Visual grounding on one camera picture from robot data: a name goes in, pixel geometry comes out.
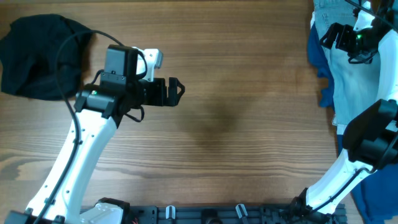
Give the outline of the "light blue denim shorts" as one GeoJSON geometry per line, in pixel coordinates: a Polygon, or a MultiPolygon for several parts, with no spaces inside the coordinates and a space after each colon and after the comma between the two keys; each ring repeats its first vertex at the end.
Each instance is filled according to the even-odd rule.
{"type": "MultiPolygon", "coordinates": [[[[312,24],[319,38],[337,22],[355,27],[354,6],[342,0],[314,0],[312,24]]],[[[348,123],[376,101],[380,58],[375,55],[370,64],[350,64],[348,54],[332,47],[322,47],[328,68],[333,77],[333,125],[342,135],[348,123]]]]}

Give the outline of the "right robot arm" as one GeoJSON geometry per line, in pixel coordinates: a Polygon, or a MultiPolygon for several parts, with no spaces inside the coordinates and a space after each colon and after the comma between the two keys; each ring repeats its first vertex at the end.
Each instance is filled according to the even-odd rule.
{"type": "Polygon", "coordinates": [[[341,151],[281,213],[287,223],[336,223],[338,204],[397,164],[397,2],[315,1],[309,57],[332,77],[341,151]]]}

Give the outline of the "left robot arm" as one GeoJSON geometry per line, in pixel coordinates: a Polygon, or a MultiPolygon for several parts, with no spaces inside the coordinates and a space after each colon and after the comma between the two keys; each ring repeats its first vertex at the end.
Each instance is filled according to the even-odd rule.
{"type": "Polygon", "coordinates": [[[102,198],[83,212],[81,203],[97,161],[131,109],[177,106],[185,87],[177,78],[154,75],[162,66],[159,49],[110,45],[98,84],[77,93],[72,124],[48,177],[24,212],[6,223],[128,223],[130,204],[102,198]]]}

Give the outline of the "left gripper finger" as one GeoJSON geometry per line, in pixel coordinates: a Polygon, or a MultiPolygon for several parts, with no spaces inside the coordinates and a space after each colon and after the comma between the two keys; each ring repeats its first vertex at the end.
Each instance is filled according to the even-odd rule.
{"type": "Polygon", "coordinates": [[[169,78],[169,93],[185,93],[185,86],[180,83],[178,78],[169,78]]]}
{"type": "Polygon", "coordinates": [[[177,106],[183,93],[169,93],[168,106],[177,106]]]}

